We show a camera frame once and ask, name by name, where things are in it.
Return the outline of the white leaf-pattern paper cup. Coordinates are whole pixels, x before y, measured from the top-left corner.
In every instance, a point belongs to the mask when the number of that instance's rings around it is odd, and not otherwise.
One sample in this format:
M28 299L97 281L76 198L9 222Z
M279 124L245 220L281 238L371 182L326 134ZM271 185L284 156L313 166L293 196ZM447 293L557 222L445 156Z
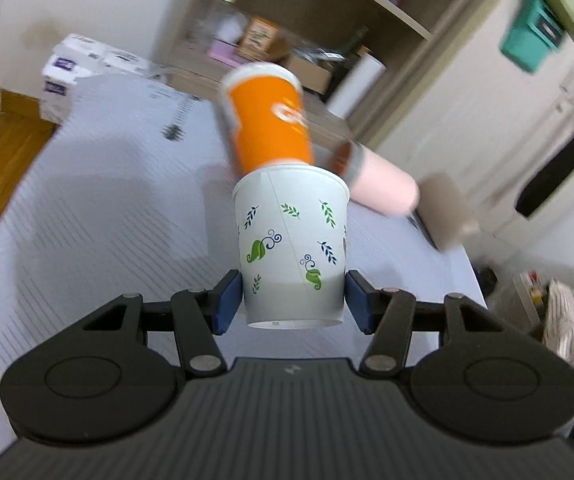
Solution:
M343 319L348 186L307 164L252 171L233 191L247 324L309 330Z

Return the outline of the beige matte cup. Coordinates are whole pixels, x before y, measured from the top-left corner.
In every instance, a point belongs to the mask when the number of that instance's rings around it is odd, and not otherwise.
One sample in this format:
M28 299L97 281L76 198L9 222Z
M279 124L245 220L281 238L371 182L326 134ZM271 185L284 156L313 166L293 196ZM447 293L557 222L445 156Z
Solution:
M479 222L447 174L431 174L418 185L416 215L439 252L462 246L479 233Z

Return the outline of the black ribbon bow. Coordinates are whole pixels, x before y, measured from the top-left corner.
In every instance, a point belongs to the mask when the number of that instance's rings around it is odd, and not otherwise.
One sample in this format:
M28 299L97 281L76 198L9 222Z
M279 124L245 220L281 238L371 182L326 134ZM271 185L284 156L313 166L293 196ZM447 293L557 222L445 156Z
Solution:
M514 209L530 218L574 172L574 135L520 192Z

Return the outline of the teal fabric pouch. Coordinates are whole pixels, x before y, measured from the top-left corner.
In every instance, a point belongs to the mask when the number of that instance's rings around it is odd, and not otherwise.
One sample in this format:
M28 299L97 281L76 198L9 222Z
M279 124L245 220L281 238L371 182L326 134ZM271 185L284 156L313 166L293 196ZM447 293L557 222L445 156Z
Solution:
M560 48L565 29L544 0L522 0L506 34L501 53L526 73L535 73L545 58Z

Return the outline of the small brown cardboard box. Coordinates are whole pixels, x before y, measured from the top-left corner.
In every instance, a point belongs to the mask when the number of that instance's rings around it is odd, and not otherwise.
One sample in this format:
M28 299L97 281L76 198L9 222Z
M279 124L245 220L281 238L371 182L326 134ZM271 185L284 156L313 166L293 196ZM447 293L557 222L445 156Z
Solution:
M238 42L236 53L248 61L265 61L272 44L279 33L279 27L264 18L253 18Z

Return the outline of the pink tumbler with grey lid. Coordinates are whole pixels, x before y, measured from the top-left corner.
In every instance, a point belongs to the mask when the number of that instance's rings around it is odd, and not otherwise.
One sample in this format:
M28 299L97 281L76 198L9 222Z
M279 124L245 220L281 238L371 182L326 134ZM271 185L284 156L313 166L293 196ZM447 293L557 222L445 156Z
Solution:
M412 214L419 201L416 181L363 144L347 141L337 148L329 163L345 181L350 198L387 217Z

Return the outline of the white paper towel roll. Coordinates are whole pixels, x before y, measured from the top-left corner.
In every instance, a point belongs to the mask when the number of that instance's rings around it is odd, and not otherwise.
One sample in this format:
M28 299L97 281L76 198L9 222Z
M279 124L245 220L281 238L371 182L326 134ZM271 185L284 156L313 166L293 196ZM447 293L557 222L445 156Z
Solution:
M386 70L372 54L363 54L330 96L326 109L335 117L347 119Z

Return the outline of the white tissue box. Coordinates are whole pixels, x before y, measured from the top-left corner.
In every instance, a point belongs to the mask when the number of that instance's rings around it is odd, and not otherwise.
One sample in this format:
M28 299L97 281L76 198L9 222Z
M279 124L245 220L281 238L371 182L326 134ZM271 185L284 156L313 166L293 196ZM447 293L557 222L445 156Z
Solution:
M42 69L40 118L60 125L69 115L78 83L102 74L149 77L155 64L140 56L78 34L66 36L52 48Z

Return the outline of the clear bottle with cream cap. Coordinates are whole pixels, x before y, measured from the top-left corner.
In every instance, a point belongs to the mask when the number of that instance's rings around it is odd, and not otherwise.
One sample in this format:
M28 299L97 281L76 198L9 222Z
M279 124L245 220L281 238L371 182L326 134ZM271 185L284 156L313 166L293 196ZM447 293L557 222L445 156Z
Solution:
M198 14L194 39L198 46L209 46L217 38L222 23L232 14L236 0L206 0Z

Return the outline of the light wooden wardrobe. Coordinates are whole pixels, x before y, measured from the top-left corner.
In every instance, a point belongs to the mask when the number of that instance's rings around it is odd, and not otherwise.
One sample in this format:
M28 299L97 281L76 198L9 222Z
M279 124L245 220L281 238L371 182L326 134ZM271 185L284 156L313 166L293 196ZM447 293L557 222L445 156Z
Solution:
M437 0L421 0L428 8ZM416 70L363 122L370 148L412 174L448 174L479 221L470 259L497 266L574 268L574 173L530 218L515 202L574 134L574 44L534 73L501 53L522 0L455 0Z

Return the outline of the white patterned table cloth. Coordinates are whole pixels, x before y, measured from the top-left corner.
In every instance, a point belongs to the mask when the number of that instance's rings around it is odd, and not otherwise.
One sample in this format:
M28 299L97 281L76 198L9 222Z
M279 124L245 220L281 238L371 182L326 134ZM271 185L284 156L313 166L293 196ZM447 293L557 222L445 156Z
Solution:
M0 378L19 356L124 292L165 301L211 288L238 266L237 181L217 108L129 76L78 87L73 110L37 156L0 219ZM375 287L439 302L462 292L485 306L465 250L441 254L414 220L350 204L348 268ZM345 323L255 330L244 305L217 339L249 358L345 358L368 336ZM0 405L0 453L14 432Z

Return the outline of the wooden open shelf unit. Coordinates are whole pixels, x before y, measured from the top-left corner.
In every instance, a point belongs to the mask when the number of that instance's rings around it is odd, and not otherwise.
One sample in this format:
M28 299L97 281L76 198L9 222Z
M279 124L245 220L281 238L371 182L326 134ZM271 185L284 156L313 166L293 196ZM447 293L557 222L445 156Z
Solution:
M153 57L175 70L172 81L180 90L213 99L226 66L191 38L206 0L172 0L165 31ZM286 34L316 47L345 47L365 32L365 46L387 67L374 88L347 119L334 117L320 99L309 96L308 118L314 139L334 145L343 138L371 141L398 108L402 93L428 64L450 26L470 0L236 0L236 10L278 25Z

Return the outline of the open cardboard box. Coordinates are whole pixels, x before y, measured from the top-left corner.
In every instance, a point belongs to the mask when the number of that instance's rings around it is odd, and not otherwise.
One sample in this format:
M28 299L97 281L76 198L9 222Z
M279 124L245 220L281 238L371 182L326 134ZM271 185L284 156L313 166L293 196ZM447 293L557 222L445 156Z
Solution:
M283 66L299 79L302 88L323 94L329 85L334 68L344 59L335 51L315 47L293 47Z

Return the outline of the orange paper cup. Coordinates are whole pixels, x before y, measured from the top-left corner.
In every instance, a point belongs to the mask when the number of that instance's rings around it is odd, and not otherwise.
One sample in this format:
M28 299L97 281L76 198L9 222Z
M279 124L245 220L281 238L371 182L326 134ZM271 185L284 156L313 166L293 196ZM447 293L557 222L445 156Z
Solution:
M220 82L219 103L242 174L313 164L302 86L285 67L258 62L230 70Z

